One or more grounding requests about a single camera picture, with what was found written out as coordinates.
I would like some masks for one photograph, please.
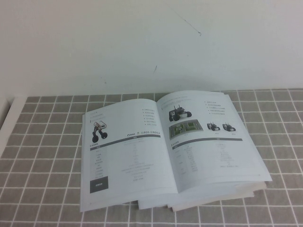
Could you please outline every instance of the table surface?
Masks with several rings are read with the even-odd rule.
[[[137,202],[79,212],[86,111],[161,94],[29,97],[0,159],[0,226],[303,226],[303,89],[228,91],[271,173],[254,198],[172,212]]]

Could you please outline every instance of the open book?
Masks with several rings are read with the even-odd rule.
[[[180,91],[83,116],[80,210],[138,200],[174,211],[253,196],[271,181],[228,95]]]

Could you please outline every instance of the circuit board image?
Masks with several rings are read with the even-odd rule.
[[[197,119],[179,122],[169,127],[169,139],[171,140],[176,136],[195,131],[203,131],[203,128]]]

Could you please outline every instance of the left page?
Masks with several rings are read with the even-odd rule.
[[[157,105],[120,102],[83,116],[81,211],[177,193]]]

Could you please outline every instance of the small robot image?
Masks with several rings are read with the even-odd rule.
[[[220,128],[216,124],[211,123],[211,122],[207,124],[207,127],[208,127],[208,129],[211,129],[213,131],[219,131],[220,130]]]
[[[97,143],[99,140],[99,137],[96,135],[96,132],[99,131],[101,138],[105,139],[107,137],[107,133],[106,132],[102,132],[102,129],[106,128],[106,124],[103,121],[100,121],[101,124],[95,122],[94,123],[94,131],[93,131],[93,142]]]
[[[169,121],[178,121],[181,117],[181,115],[187,115],[187,117],[191,117],[191,112],[186,112],[184,108],[179,107],[176,109],[176,107],[174,106],[174,110],[169,112]]]
[[[226,130],[226,131],[236,131],[236,129],[234,128],[234,127],[232,127],[230,124],[228,124],[228,123],[225,123],[225,124],[223,124],[223,128],[224,128],[224,130]]]

